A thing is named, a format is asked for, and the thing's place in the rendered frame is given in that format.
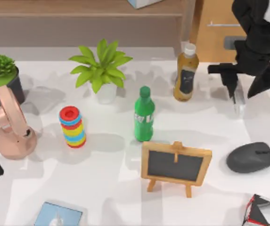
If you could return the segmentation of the clear glass cup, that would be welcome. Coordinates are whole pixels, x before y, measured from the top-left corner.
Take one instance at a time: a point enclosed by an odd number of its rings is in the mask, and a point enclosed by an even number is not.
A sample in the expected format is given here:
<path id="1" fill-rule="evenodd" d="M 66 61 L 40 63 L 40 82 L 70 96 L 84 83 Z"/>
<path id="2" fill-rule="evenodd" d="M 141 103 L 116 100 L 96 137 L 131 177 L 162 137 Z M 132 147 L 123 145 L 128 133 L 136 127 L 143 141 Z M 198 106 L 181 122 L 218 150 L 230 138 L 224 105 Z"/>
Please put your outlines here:
<path id="1" fill-rule="evenodd" d="M 245 97 L 244 92 L 241 89 L 237 89 L 234 92 L 233 96 L 233 106 L 236 113 L 236 116 L 238 118 L 243 118 L 245 113 Z"/>

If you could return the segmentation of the yellow-brown tea bottle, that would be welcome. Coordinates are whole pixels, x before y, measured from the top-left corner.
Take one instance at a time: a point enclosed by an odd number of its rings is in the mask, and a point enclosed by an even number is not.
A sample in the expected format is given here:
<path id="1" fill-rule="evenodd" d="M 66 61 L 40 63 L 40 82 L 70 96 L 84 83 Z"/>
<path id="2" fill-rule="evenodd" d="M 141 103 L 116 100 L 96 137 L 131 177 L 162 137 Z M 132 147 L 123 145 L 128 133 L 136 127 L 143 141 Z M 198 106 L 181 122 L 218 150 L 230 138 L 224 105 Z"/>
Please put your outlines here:
<path id="1" fill-rule="evenodd" d="M 186 102 L 191 99 L 198 65 L 196 46 L 186 43 L 177 58 L 177 78 L 173 88 L 173 96 L 176 100 Z"/>

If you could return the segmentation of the wooden cupboard door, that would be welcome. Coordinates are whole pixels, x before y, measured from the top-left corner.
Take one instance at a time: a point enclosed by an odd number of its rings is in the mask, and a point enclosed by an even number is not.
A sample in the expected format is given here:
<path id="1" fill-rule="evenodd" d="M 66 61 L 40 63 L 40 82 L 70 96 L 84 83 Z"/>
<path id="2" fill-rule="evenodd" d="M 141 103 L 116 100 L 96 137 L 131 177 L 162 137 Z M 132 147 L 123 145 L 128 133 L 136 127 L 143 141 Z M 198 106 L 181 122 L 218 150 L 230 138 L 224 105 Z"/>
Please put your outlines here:
<path id="1" fill-rule="evenodd" d="M 233 0 L 196 0 L 189 41 L 196 45 L 200 62 L 235 62 L 236 51 L 224 49 L 226 36 L 245 36 L 240 27 L 208 27 L 214 24 L 238 24 L 231 6 Z"/>

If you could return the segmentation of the dark grey computer mouse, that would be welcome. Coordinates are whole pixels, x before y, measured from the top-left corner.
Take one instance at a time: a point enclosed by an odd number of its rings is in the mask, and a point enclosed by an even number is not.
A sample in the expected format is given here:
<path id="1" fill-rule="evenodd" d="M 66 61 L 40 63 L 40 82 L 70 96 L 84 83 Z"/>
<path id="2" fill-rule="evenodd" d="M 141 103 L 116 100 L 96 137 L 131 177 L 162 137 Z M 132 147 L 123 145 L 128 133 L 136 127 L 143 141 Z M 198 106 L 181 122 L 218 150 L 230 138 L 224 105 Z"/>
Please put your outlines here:
<path id="1" fill-rule="evenodd" d="M 235 148 L 226 158 L 230 170 L 247 174 L 270 167 L 270 147 L 265 142 L 253 142 Z"/>

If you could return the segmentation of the green bottle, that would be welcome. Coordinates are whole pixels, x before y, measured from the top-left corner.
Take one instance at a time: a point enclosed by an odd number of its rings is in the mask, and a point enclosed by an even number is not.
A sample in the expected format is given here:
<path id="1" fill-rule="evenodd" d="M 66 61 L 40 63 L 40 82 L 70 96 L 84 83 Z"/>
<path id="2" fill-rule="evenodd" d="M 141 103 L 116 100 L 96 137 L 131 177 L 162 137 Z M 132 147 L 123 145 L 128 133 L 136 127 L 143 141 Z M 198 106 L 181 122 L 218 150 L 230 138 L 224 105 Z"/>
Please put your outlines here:
<path id="1" fill-rule="evenodd" d="M 155 104 L 151 99 L 151 90 L 143 86 L 134 106 L 134 136 L 140 141 L 149 141 L 153 136 Z"/>

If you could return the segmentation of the wooden framed blackboard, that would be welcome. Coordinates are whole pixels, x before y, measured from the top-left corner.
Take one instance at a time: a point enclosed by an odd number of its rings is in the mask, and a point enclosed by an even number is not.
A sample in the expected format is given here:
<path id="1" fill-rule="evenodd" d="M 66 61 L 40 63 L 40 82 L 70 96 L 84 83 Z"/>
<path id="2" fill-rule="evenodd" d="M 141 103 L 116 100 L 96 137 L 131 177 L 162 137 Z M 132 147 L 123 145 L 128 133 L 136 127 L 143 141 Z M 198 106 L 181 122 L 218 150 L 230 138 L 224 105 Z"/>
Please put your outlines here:
<path id="1" fill-rule="evenodd" d="M 186 197 L 192 197 L 192 186 L 201 186 L 207 173 L 212 151 L 145 141 L 142 144 L 141 177 L 149 179 L 147 191 L 152 192 L 157 181 L 183 184 Z"/>

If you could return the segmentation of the light blue and white box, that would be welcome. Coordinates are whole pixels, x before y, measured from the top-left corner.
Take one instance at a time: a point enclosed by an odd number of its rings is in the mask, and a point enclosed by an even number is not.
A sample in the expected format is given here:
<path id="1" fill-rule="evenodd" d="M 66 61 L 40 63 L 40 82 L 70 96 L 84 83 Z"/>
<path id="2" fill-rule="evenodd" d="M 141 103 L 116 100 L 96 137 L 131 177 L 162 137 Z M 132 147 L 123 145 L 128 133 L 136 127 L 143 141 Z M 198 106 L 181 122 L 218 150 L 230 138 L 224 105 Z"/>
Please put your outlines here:
<path id="1" fill-rule="evenodd" d="M 127 2 L 130 3 L 134 9 L 144 8 L 161 1 L 163 0 L 127 0 Z"/>

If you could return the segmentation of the red black white box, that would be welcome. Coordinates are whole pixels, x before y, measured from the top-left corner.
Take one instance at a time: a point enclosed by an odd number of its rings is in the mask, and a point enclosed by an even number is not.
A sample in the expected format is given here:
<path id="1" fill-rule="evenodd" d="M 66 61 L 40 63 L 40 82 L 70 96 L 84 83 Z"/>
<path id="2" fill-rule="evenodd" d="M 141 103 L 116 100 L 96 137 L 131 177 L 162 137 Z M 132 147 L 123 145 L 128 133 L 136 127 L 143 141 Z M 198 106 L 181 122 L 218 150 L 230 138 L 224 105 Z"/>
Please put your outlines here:
<path id="1" fill-rule="evenodd" d="M 270 226 L 270 199 L 254 194 L 245 207 L 241 226 Z"/>

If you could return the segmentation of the leafy plant in white pot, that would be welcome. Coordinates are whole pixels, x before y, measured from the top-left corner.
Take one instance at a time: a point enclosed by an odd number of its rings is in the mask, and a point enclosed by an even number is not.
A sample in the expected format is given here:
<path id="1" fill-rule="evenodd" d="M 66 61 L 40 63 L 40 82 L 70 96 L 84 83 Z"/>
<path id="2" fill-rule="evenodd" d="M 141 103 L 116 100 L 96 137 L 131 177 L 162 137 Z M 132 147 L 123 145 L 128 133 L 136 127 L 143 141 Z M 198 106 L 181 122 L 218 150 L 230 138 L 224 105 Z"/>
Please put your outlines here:
<path id="1" fill-rule="evenodd" d="M 106 39 L 100 40 L 97 45 L 97 59 L 89 47 L 80 45 L 78 48 L 81 54 L 68 59 L 80 64 L 70 72 L 78 74 L 75 87 L 79 88 L 89 83 L 100 104 L 112 103 L 116 98 L 117 89 L 124 87 L 126 79 L 119 66 L 133 58 L 117 49 L 117 41 L 108 43 Z"/>

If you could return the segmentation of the wooden open shelf unit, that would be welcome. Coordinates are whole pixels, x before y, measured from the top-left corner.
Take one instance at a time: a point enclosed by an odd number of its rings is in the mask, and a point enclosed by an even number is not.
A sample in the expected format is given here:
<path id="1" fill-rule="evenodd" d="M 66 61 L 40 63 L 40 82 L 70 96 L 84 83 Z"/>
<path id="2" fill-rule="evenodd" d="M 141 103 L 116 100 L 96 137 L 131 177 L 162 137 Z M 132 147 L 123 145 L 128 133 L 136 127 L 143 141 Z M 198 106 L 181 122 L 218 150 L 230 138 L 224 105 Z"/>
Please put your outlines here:
<path id="1" fill-rule="evenodd" d="M 182 40 L 188 2 L 162 0 L 134 9 L 127 0 L 0 0 L 0 46 L 171 47 Z"/>

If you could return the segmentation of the stack of coloured rings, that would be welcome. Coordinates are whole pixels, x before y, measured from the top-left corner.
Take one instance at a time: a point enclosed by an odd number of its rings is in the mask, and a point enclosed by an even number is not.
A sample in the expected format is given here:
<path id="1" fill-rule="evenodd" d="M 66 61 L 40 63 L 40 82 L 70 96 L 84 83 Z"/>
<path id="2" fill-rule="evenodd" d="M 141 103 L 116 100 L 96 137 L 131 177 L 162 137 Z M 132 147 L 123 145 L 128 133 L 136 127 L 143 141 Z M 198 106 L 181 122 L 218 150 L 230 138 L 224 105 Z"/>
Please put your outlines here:
<path id="1" fill-rule="evenodd" d="M 65 106 L 59 112 L 59 121 L 65 141 L 71 148 L 80 148 L 86 142 L 82 116 L 75 106 Z"/>

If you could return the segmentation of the light blue book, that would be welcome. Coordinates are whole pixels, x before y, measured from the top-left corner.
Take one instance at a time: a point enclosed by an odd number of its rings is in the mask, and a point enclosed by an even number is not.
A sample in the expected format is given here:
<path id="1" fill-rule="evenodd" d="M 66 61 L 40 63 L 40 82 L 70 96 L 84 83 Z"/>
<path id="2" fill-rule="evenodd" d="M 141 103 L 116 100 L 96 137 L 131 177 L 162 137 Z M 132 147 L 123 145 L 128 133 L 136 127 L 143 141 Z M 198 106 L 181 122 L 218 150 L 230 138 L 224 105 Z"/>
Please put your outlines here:
<path id="1" fill-rule="evenodd" d="M 33 226 L 79 226 L 83 212 L 44 202 Z"/>

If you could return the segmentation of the pink desk fan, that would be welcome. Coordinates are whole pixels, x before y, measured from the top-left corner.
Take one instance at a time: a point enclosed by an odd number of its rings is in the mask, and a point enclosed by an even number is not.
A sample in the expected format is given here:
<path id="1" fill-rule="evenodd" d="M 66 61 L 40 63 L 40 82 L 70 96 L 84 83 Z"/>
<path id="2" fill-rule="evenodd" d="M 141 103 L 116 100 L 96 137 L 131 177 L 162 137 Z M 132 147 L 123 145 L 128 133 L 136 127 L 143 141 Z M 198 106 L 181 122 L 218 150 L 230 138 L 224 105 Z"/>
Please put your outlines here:
<path id="1" fill-rule="evenodd" d="M 28 126 L 12 90 L 0 87 L 0 154 L 20 160 L 30 155 L 37 145 L 34 130 Z"/>

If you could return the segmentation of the succulent in dark pot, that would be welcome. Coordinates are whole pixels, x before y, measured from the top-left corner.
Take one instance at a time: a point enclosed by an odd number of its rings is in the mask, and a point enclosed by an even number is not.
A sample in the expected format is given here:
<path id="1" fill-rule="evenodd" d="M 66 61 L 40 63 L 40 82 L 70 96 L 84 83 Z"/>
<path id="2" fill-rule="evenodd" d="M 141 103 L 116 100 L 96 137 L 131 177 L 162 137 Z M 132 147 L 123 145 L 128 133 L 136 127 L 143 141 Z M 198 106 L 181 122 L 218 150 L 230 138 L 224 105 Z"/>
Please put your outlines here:
<path id="1" fill-rule="evenodd" d="M 0 55 L 0 87 L 3 85 L 12 90 L 19 104 L 25 101 L 19 69 L 15 64 L 15 60 L 6 55 Z"/>

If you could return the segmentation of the grey wall socket plate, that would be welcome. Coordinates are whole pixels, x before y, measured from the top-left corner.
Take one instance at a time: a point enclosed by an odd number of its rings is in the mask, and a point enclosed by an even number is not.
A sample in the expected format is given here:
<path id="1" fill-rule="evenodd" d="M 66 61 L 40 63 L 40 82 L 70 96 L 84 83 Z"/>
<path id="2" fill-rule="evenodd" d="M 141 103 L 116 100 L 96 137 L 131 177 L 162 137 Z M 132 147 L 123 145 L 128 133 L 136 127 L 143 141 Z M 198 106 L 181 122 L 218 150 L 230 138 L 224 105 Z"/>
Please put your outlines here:
<path id="1" fill-rule="evenodd" d="M 245 36 L 226 36 L 223 43 L 224 49 L 235 50 L 234 43 L 238 40 L 245 40 Z"/>

